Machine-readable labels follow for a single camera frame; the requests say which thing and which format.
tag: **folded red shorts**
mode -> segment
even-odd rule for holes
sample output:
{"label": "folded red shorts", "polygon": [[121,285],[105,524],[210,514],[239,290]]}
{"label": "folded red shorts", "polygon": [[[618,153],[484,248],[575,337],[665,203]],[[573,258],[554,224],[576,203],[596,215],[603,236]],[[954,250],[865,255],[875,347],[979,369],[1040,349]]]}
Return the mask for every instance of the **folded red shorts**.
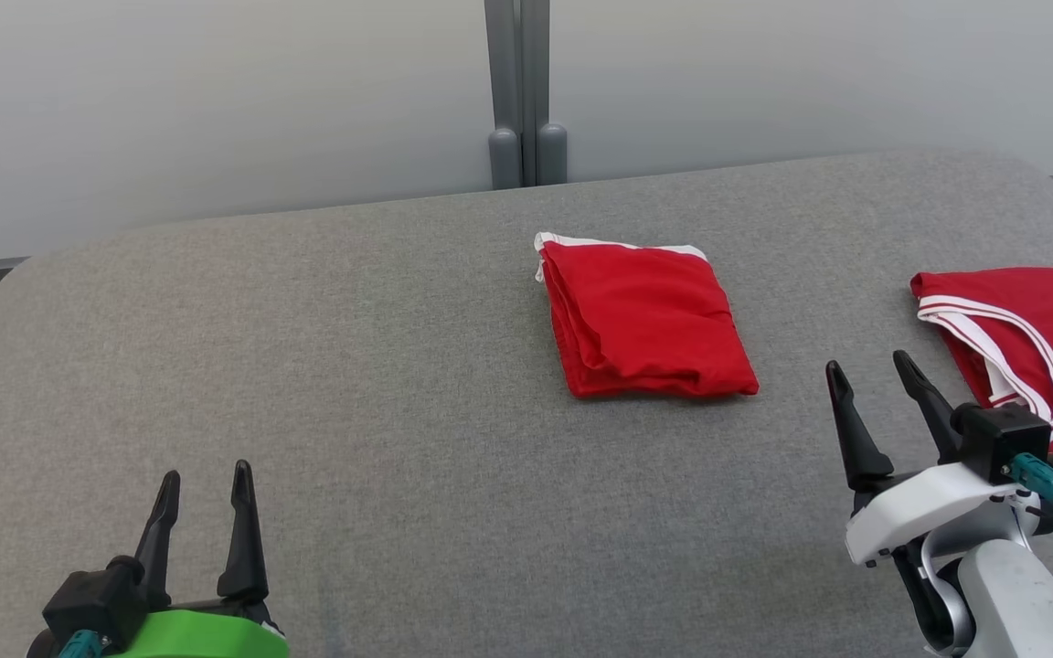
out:
{"label": "folded red shorts", "polygon": [[539,233],[535,248],[572,395],[758,392],[731,304],[701,251],[553,233]]}
{"label": "folded red shorts", "polygon": [[918,274],[911,287],[979,403],[1027,406],[1053,451],[1053,267]]}

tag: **white stripe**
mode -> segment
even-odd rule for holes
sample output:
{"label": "white stripe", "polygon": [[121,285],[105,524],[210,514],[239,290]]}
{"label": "white stripe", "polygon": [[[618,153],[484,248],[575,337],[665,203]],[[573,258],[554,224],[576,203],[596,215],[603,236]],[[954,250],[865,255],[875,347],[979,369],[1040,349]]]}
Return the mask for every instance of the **white stripe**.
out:
{"label": "white stripe", "polygon": [[1002,354],[998,344],[990,338],[984,328],[978,326],[977,322],[970,320],[966,314],[949,311],[939,311],[927,318],[920,317],[920,320],[945,326],[950,334],[953,334],[958,340],[966,343],[966,346],[969,346],[970,350],[977,350],[981,354],[981,357],[986,358],[986,371],[990,376],[991,392],[994,391],[995,379],[1001,379],[998,391],[994,392],[994,396],[991,397],[990,401],[1006,397],[997,395],[998,392],[1016,392],[1019,396],[1027,399],[1029,410],[1031,410],[1033,415],[1049,421],[1053,425],[1052,410],[1050,410],[1049,404],[1046,404],[1046,399],[1015,374],[1015,370],[1007,362],[1007,355]]}
{"label": "white stripe", "polygon": [[[950,316],[948,318],[949,320],[948,323],[939,321],[940,316],[945,315]],[[994,305],[981,303],[974,300],[968,300],[965,299],[965,297],[957,297],[953,295],[929,295],[920,299],[919,308],[918,312],[916,313],[916,316],[919,318],[919,320],[923,320],[926,322],[932,322],[933,324],[938,324],[940,326],[946,326],[946,328],[950,330],[950,332],[953,332],[953,326],[950,326],[949,324],[952,324],[954,321],[961,320],[962,316],[990,317],[994,318],[994,320],[1000,320],[1013,324],[1017,328],[1019,328],[1024,334],[1027,334],[1027,337],[1031,338],[1031,342],[1035,343],[1037,353],[1039,353],[1039,356],[1041,356],[1042,361],[1048,364],[1048,374],[1050,375],[1050,382],[1053,384],[1053,350],[1050,348],[1050,343],[1046,341],[1046,338],[1044,338],[1041,334],[1037,333],[1035,326],[1033,326],[1028,321],[1022,320],[1022,318],[1020,318],[1015,313],[1008,312],[1006,308],[995,307]],[[973,321],[970,321],[970,324],[977,326],[977,323],[974,323]],[[981,334],[984,334],[984,330],[981,330],[980,326],[977,326],[977,330]],[[1008,363],[1006,363],[1006,357],[1004,357],[1000,354],[1000,351],[998,351],[997,355],[995,356],[998,356],[1000,358],[1000,361],[998,361],[998,359],[995,359],[995,365],[999,366],[999,371],[1001,371],[1004,375],[1008,374],[1012,386],[1015,387],[1015,390],[1018,391],[1024,397],[1027,397],[1033,410],[1033,406],[1035,406],[1035,401],[1031,401],[1031,397],[1028,395],[1028,393],[1033,393],[1033,395],[1035,395],[1036,398],[1039,400],[1042,400],[1042,397],[1037,395],[1036,392],[1030,391],[1027,384],[1021,382],[1019,378],[1013,376],[1013,372],[1010,370],[1010,366],[1008,366]],[[982,357],[989,359],[991,358],[991,355],[982,354]],[[1019,388],[1022,386],[1027,387],[1027,391],[1025,392],[1019,391]],[[1048,420],[1050,424],[1053,425],[1053,413],[1050,414],[1050,417],[1046,417],[1044,413],[1040,412],[1036,412],[1036,415],[1042,418],[1044,420]],[[1050,433],[1050,440],[1053,440],[1053,431],[1052,433]]]}
{"label": "white stripe", "polygon": [[543,243],[555,242],[556,245],[563,246],[589,246],[589,245],[616,245],[625,246],[630,250],[663,250],[665,252],[676,252],[678,254],[689,254],[691,257],[697,257],[706,262],[710,262],[710,259],[706,258],[706,254],[698,250],[697,246],[692,245],[670,245],[670,246],[636,246],[627,245],[623,242],[605,242],[603,240],[593,240],[591,238],[568,238],[567,236],[556,236],[555,233],[539,233],[535,236],[535,251],[542,252]]}

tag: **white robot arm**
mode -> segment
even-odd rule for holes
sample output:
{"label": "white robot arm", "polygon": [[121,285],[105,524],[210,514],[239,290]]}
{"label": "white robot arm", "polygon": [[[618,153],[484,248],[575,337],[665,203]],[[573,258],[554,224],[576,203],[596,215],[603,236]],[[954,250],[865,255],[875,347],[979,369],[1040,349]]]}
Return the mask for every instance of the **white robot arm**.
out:
{"label": "white robot arm", "polygon": [[1032,535],[1053,532],[1053,490],[1018,470],[1037,462],[1053,474],[1050,426],[1019,406],[954,412],[907,354],[893,358],[940,458],[937,466],[893,475],[839,364],[828,363],[843,467],[855,492],[849,556],[868,566],[893,559],[933,654],[1053,657],[1053,576],[1029,545]]}

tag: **teal connector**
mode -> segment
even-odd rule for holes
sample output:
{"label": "teal connector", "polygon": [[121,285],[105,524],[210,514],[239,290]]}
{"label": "teal connector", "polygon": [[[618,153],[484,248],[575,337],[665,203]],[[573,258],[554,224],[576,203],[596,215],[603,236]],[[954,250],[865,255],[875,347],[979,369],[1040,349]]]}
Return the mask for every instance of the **teal connector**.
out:
{"label": "teal connector", "polygon": [[100,636],[93,632],[76,632],[63,645],[59,658],[100,658],[101,654],[104,654],[104,645],[100,644]]}
{"label": "teal connector", "polygon": [[1010,461],[1010,476],[1039,495],[1042,507],[1053,512],[1053,466],[1033,454],[1018,454]]}

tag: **fabric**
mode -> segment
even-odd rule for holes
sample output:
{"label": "fabric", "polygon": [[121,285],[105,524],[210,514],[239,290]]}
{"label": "fabric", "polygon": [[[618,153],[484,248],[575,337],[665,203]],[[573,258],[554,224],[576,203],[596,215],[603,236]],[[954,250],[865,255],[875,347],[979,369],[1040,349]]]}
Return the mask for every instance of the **fabric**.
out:
{"label": "fabric", "polygon": [[[757,396],[577,400],[525,245],[710,256]],[[1053,182],[918,151],[183,222],[0,284],[0,655],[135,550],[181,474],[174,600],[225,565],[254,466],[272,616],[309,657],[922,657],[851,564],[823,384],[899,471],[936,450],[891,352],[969,399],[914,272],[1053,266]],[[1053,535],[1035,538],[1053,572]]]}
{"label": "fabric", "polygon": [[918,274],[911,288],[979,403],[1024,404],[1050,422],[1053,451],[1053,267]]}
{"label": "fabric", "polygon": [[539,233],[535,250],[572,395],[758,392],[731,303],[701,251],[553,233]]}

